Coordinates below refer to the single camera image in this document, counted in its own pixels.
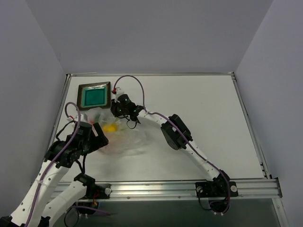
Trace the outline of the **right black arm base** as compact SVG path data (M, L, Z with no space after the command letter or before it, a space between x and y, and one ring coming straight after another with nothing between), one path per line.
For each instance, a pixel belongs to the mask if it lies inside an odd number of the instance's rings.
M200 207L212 211L215 215L224 215L230 208L231 198L238 197L238 187L235 182L196 182L196 196Z

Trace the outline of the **yellow fake lemon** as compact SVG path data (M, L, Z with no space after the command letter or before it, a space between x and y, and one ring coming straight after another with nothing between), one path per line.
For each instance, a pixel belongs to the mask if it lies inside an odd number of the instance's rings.
M115 122L111 124L104 124L102 126L102 130L104 132L116 132L118 130L118 126Z

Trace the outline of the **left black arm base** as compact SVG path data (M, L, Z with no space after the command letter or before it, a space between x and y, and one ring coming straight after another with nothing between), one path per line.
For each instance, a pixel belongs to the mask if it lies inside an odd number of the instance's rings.
M75 182L78 182L85 188L84 195L81 199L87 199L87 202L77 203L77 211L83 215L93 215L97 213L99 207L99 199L109 199L111 194L111 184L96 184L96 180L84 173L78 174L74 178Z

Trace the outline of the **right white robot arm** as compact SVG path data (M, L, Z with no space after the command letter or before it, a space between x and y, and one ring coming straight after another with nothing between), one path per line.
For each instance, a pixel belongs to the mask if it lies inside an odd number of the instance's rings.
M160 126L167 144L174 150L182 150L205 173L210 189L215 195L221 195L229 187L228 177L211 163L196 145L189 128L181 118L174 114L165 116L158 112L150 112L142 105L136 105L127 94L114 93L111 100L111 112L115 117L126 117L135 123L146 119Z

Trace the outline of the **translucent plastic bag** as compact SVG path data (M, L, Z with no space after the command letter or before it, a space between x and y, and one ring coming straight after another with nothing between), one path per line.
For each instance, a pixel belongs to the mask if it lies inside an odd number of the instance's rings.
M134 124L129 123L127 119L119 119L112 115L109 109L100 107L90 109L81 113L81 119L94 124L99 123L101 128L104 124L116 123L118 130L116 132L104 132L109 140L109 144L98 149L105 155L140 155L144 152L150 141L145 130L138 127L133 128Z

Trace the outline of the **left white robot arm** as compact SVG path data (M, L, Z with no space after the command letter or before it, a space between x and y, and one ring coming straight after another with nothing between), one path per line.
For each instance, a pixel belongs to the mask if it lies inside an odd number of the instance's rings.
M2 227L52 227L58 218L70 208L80 209L82 213L94 213L96 204L77 205L78 200L108 199L111 193L109 184L97 185L93 177L85 174L84 164L80 173L70 185L56 198L51 196L64 175L78 162L80 157L98 150L108 144L99 123L93 125L79 122L72 135L65 141L56 141L49 148L37 178L20 205L6 217L1 217Z

